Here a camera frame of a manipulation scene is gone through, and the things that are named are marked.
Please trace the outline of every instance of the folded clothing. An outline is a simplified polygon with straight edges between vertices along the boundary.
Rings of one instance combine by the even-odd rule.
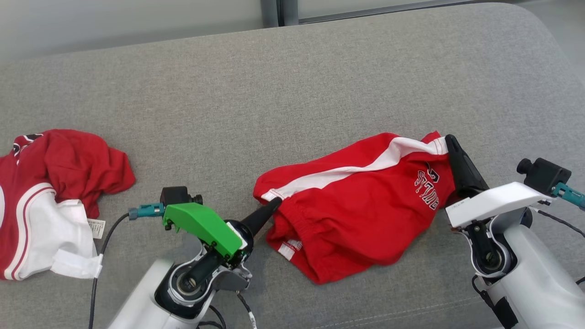
[[[94,256],[87,218],[99,216],[98,197],[134,182],[127,155],[99,136],[54,129],[17,137],[0,157],[0,279],[49,269],[59,249]],[[62,202],[78,199],[85,214]]]
[[[439,133],[381,133],[263,174],[254,197],[283,199],[267,242],[322,284],[398,261],[454,190]]]

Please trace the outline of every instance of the gray floor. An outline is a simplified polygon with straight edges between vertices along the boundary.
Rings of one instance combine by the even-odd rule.
[[[528,0],[516,4],[546,25],[585,84],[585,0]]]

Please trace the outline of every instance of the red fabric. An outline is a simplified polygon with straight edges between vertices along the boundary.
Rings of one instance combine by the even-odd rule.
[[[396,137],[382,133],[308,163],[273,169],[258,178],[254,196],[265,203],[263,194],[299,177],[368,166]],[[440,135],[434,132],[422,142],[446,153],[439,149],[444,146],[433,142],[437,138]],[[353,173],[322,189],[298,191],[286,197],[275,213],[267,242],[277,251],[283,245],[292,249],[290,261],[318,284],[343,279],[373,264],[393,264],[430,226],[437,209],[454,191],[448,157],[414,152],[386,169]],[[431,204],[423,196],[431,196],[432,200],[426,199]]]
[[[19,238],[16,208],[25,193],[50,183],[57,202],[80,199],[88,218],[97,218],[102,193],[127,190],[135,182],[125,153],[109,148],[99,136],[74,130],[49,130],[18,136],[12,151],[0,158],[0,279],[12,262]]]

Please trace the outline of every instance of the red stripe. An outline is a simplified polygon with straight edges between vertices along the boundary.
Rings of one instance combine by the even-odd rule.
[[[38,190],[37,192],[35,192],[32,196],[30,196],[30,198],[28,200],[26,200],[25,207],[22,210],[22,219],[25,222],[25,248],[22,251],[22,254],[20,255],[20,260],[18,261],[18,264],[16,264],[16,267],[12,271],[12,278],[15,279],[15,280],[17,280],[17,278],[16,278],[16,271],[18,270],[18,267],[20,266],[20,264],[22,263],[23,259],[25,258],[26,250],[28,249],[28,244],[29,244],[29,228],[26,225],[26,209],[28,208],[29,202],[32,200],[32,198],[34,198],[36,195],[38,195],[42,191],[52,190],[52,189],[53,189],[52,187],[44,187],[44,188]]]

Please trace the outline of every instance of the gray table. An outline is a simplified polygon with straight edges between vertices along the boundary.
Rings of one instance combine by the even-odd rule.
[[[488,184],[521,180],[538,156],[573,170],[585,190],[585,91],[529,12],[477,4],[70,53],[0,67],[0,140],[50,128],[96,133],[128,153],[137,182],[103,197],[101,219],[187,185],[226,219],[257,207],[255,179],[380,132],[458,137]],[[576,207],[550,211],[583,227]],[[574,277],[585,244],[535,218],[534,231]],[[114,233],[97,294],[105,328],[150,264],[190,256],[190,237],[159,220]],[[246,297],[259,328],[493,328],[470,286],[463,238],[439,212],[393,266],[316,286],[260,239]],[[0,282],[1,328],[83,328],[90,280],[51,272]],[[249,328],[229,293],[214,301],[229,328]]]

